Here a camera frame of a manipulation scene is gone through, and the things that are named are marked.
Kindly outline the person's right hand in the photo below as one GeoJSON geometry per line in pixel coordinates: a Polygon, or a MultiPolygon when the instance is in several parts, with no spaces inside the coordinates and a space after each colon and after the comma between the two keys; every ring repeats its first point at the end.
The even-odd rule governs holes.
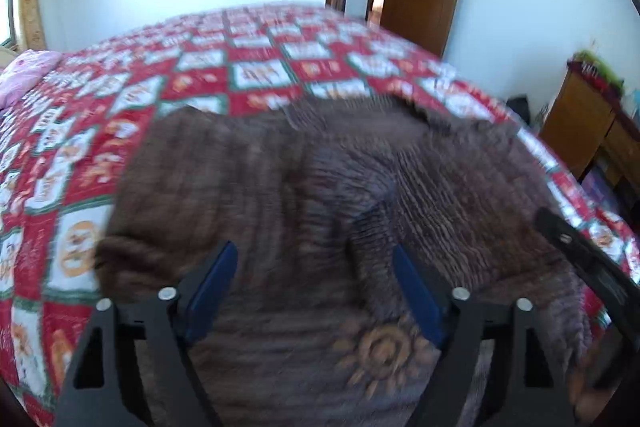
{"type": "Polygon", "coordinates": [[[632,426],[639,405],[639,329],[611,323],[567,377],[578,426],[632,426]]]}

